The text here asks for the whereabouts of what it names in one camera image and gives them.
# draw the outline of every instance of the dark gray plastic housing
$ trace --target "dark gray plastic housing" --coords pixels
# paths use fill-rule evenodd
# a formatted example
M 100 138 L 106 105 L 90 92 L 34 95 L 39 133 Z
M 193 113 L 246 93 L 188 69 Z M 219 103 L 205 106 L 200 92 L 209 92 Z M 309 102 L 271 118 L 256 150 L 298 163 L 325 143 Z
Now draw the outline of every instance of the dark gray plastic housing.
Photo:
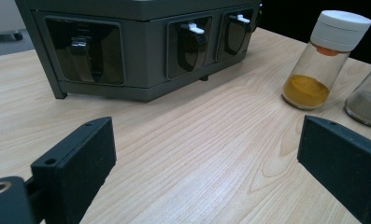
M 243 60 L 261 0 L 16 3 L 56 98 L 150 101 Z

